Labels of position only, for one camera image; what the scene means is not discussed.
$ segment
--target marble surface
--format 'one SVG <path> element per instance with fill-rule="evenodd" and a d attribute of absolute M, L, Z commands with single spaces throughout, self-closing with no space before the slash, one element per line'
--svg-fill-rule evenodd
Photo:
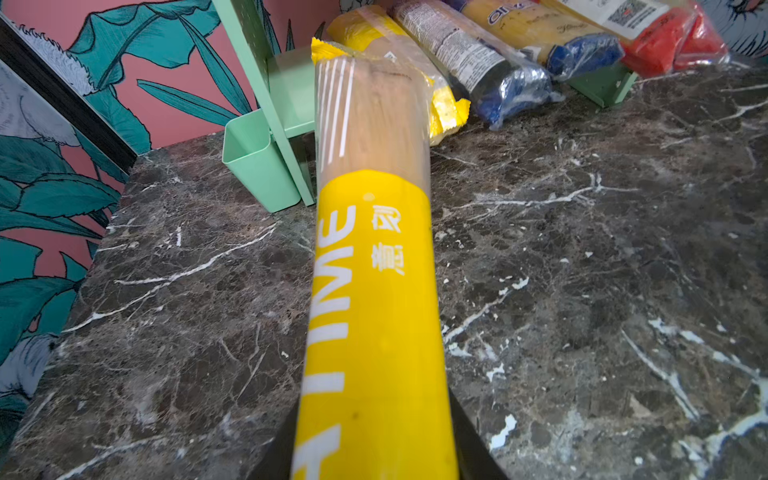
<path fill-rule="evenodd" d="M 768 472 L 767 79 L 570 92 L 432 149 L 449 382 L 511 478 Z M 4 478 L 256 464 L 299 392 L 314 209 L 267 214 L 221 140 L 137 163 Z"/>

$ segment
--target green plastic bin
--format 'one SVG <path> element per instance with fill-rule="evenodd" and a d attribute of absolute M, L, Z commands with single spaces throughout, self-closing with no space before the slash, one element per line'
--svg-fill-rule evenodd
<path fill-rule="evenodd" d="M 301 200 L 261 110 L 227 122 L 221 160 L 269 212 Z"/>
<path fill-rule="evenodd" d="M 637 74 L 618 61 L 572 78 L 568 84 L 601 108 L 608 108 L 624 101 L 635 80 Z"/>

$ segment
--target noodle package stack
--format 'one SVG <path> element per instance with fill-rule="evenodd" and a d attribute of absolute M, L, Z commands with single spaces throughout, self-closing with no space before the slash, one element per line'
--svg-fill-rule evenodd
<path fill-rule="evenodd" d="M 328 27 L 332 40 L 372 57 L 410 63 L 420 70 L 432 87 L 429 138 L 437 145 L 467 122 L 469 100 L 456 101 L 451 87 L 422 49 L 378 5 L 352 10 L 336 17 Z"/>
<path fill-rule="evenodd" d="M 530 0 L 444 1 L 547 68 L 557 81 L 608 67 L 624 56 L 615 35 Z"/>
<path fill-rule="evenodd" d="M 317 232 L 291 478 L 458 480 L 422 72 L 317 39 Z"/>
<path fill-rule="evenodd" d="M 539 0 L 621 38 L 641 77 L 728 61 L 728 48 L 694 0 Z"/>
<path fill-rule="evenodd" d="M 491 128 L 561 98 L 552 93 L 542 66 L 439 0 L 402 0 L 389 14 L 466 91 L 474 112 Z"/>

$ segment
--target qr code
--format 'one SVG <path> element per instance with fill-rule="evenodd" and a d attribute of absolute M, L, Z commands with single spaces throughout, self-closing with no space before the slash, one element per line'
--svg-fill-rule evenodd
<path fill-rule="evenodd" d="M 655 11 L 656 7 L 642 0 L 627 0 L 608 17 L 608 21 L 622 27 L 635 28 Z"/>

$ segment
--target white sticker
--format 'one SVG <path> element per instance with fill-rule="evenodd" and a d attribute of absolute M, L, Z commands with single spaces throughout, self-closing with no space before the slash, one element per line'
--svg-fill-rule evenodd
<path fill-rule="evenodd" d="M 491 68 L 505 61 L 428 4 L 409 4 L 398 9 L 396 17 L 470 92 Z"/>
<path fill-rule="evenodd" d="M 538 54 L 541 53 L 541 47 L 528 46 L 521 48 L 520 52 L 525 55 L 528 60 L 534 63 L 538 63 Z"/>
<path fill-rule="evenodd" d="M 635 39 L 669 7 L 655 0 L 558 0 L 575 12 L 630 40 Z"/>

